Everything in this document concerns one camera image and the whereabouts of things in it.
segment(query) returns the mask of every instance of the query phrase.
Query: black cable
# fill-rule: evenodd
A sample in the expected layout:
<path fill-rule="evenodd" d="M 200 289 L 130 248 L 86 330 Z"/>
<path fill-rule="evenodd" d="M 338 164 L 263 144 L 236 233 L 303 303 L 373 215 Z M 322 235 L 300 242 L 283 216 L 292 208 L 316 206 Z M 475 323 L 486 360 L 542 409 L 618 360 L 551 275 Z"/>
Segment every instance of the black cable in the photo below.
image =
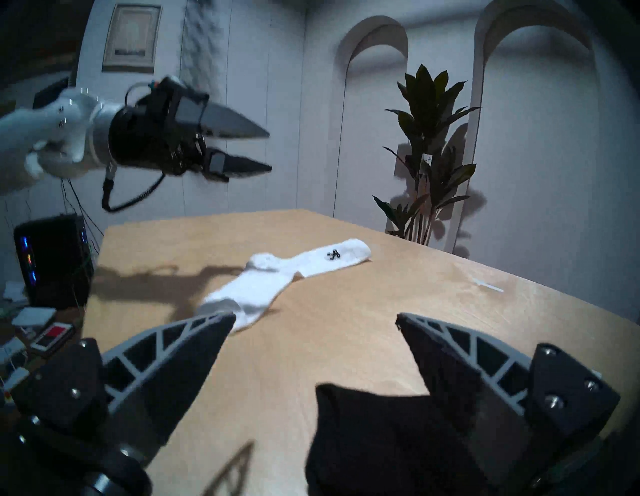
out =
<path fill-rule="evenodd" d="M 158 179 L 155 183 L 149 186 L 149 188 L 146 191 L 144 191 L 143 193 L 140 193 L 138 196 L 133 198 L 133 200 L 129 200 L 127 203 L 118 205 L 117 207 L 109 206 L 109 198 L 111 197 L 111 190 L 113 189 L 113 179 L 107 179 L 105 177 L 104 182 L 102 183 L 102 208 L 106 212 L 109 212 L 111 214 L 120 212 L 121 210 L 124 210 L 124 209 L 128 209 L 129 207 L 132 207 L 136 203 L 140 203 L 146 197 L 151 195 L 151 193 L 153 193 L 157 189 L 157 187 L 160 186 L 160 183 L 163 181 L 165 177 L 166 177 L 166 174 L 163 172 L 162 176 L 160 176 L 160 179 Z"/>
<path fill-rule="evenodd" d="M 141 87 L 141 86 L 149 86 L 149 83 L 134 83 L 134 84 L 132 84 L 132 85 L 129 87 L 129 89 L 127 90 L 127 93 L 125 93 L 125 95 L 124 95 L 124 104 L 125 104 L 125 105 L 127 104 L 127 98 L 129 98 L 129 92 L 130 92 L 131 90 L 133 90 L 134 88 L 139 88 L 139 87 Z"/>
<path fill-rule="evenodd" d="M 102 232 L 102 230 L 98 227 L 98 224 L 96 224 L 95 222 L 93 222 L 93 219 L 91 217 L 89 217 L 89 214 L 86 212 L 86 210 L 84 209 L 84 207 L 82 206 L 82 204 L 80 203 L 80 199 L 78 198 L 78 195 L 76 194 L 76 191 L 74 189 L 74 185 L 71 184 L 71 180 L 67 179 L 67 182 L 69 183 L 69 186 L 71 186 L 71 191 L 74 192 L 74 196 L 76 197 L 76 201 L 78 202 L 78 206 L 80 206 L 80 211 L 86 215 L 86 217 L 91 221 L 91 224 L 95 225 L 95 228 L 98 230 L 98 232 L 100 234 L 102 234 L 102 237 L 104 237 L 104 233 Z"/>
<path fill-rule="evenodd" d="M 78 202 L 78 207 L 80 208 L 80 213 L 83 214 L 83 215 L 86 215 L 91 220 L 93 225 L 95 225 L 95 222 L 93 222 L 93 220 L 89 217 L 89 215 L 86 213 L 86 210 L 83 208 L 82 203 L 80 203 L 80 198 L 78 198 L 78 195 L 76 194 L 76 191 L 74 189 L 74 185 L 71 184 L 71 180 L 67 179 L 67 182 L 69 183 L 69 186 L 71 186 L 71 190 L 74 192 L 74 196 L 76 197 L 76 202 Z M 87 228 L 87 231 L 89 231 L 89 233 L 93 237 L 93 241 L 97 242 L 98 238 L 95 237 L 95 232 L 93 232 L 93 229 L 91 229 L 91 225 L 87 224 L 87 223 L 85 223 L 84 225 Z M 100 228 L 98 226 L 96 226 L 96 228 L 98 229 L 98 231 L 100 231 L 100 234 L 102 234 L 102 231 L 100 230 Z M 98 250 L 95 247 L 95 243 L 91 239 L 89 241 L 91 241 L 91 244 L 93 245 L 93 249 L 96 251 L 96 253 L 98 253 L 98 255 L 100 255 L 100 250 Z"/>
<path fill-rule="evenodd" d="M 71 203 L 67 198 L 67 189 L 65 188 L 65 181 L 63 179 L 60 179 L 60 188 L 62 189 L 62 196 L 64 197 L 65 213 L 67 212 L 67 204 L 69 204 L 74 214 L 78 215 L 78 212 L 76 212 L 76 208 L 74 207 L 74 204 Z"/>
<path fill-rule="evenodd" d="M 91 241 L 91 244 L 92 244 L 92 246 L 93 246 L 93 250 L 94 250 L 98 255 L 100 255 L 100 250 L 98 250 L 98 248 L 96 248 L 96 247 L 95 247 L 95 243 L 93 242 L 93 239 L 90 239 L 89 241 Z"/>

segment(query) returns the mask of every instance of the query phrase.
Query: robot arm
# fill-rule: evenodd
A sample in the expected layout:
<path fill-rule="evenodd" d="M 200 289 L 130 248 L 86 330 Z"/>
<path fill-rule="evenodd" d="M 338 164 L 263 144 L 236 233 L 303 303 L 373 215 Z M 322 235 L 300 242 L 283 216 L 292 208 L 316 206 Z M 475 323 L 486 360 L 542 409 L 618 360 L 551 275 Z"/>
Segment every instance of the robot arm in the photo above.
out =
<path fill-rule="evenodd" d="M 224 182 L 271 170 L 266 164 L 208 148 L 205 142 L 205 137 L 268 138 L 263 128 L 209 102 L 206 93 L 173 76 L 150 88 L 134 106 L 104 102 L 82 89 L 67 88 L 42 109 L 18 109 L 0 119 L 0 195 L 27 188 L 45 173 L 72 178 L 92 168 L 107 169 L 106 196 L 118 166 L 168 175 L 191 170 Z"/>

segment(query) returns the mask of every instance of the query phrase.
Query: white sock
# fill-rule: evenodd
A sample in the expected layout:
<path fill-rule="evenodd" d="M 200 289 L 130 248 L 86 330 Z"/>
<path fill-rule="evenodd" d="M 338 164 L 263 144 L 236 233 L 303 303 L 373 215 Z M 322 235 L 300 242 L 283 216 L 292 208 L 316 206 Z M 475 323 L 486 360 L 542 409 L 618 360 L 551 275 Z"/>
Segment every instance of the white sock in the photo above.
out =
<path fill-rule="evenodd" d="M 233 330 L 237 331 L 256 322 L 296 275 L 311 277 L 344 269 L 370 256 L 371 250 L 359 239 L 316 248 L 291 259 L 258 253 L 249 259 L 237 278 L 207 295 L 196 315 L 233 312 L 236 315 Z"/>

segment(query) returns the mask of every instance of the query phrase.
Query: picture frame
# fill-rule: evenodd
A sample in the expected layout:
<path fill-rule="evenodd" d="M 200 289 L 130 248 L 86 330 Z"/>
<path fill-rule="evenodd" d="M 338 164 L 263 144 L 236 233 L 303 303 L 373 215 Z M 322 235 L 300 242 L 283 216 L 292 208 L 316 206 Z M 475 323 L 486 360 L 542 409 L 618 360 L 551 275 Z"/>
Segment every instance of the picture frame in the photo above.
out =
<path fill-rule="evenodd" d="M 103 72 L 153 74 L 162 6 L 117 4 L 102 59 Z"/>

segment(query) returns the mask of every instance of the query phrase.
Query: computer case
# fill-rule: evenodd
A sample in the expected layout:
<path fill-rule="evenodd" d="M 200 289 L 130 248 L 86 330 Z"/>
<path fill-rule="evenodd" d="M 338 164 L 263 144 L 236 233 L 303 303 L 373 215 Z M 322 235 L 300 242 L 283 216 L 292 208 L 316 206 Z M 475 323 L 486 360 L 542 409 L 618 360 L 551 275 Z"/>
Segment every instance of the computer case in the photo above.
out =
<path fill-rule="evenodd" d="M 26 222 L 15 228 L 13 239 L 32 306 L 62 309 L 86 303 L 93 262 L 82 216 Z"/>

